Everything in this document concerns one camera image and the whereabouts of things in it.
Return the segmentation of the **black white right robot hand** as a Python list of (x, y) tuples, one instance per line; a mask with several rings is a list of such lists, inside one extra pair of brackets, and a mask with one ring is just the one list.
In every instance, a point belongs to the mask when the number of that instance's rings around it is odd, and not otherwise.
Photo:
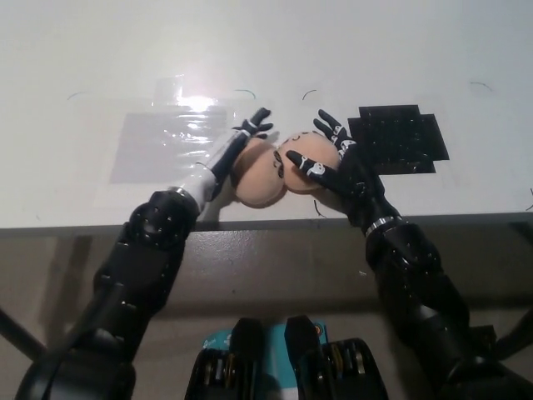
[(323, 109), (313, 120), (339, 154), (336, 169), (295, 150), (287, 158), (307, 178), (334, 193), (342, 211), (354, 227), (369, 236), (375, 230), (403, 224), (400, 213), (386, 200), (382, 180), (366, 156), (363, 146), (332, 115)]

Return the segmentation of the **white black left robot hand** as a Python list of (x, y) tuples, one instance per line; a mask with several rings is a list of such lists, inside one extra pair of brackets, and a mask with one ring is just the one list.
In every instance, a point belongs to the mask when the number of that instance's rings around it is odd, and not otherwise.
[(206, 205), (219, 195), (235, 161), (251, 139), (265, 137), (273, 128), (271, 122), (266, 122), (270, 116), (271, 110), (261, 107), (239, 126), (225, 131), (207, 155), (195, 162), (190, 173), (180, 179), (176, 193), (184, 199), (194, 217), (200, 216)]

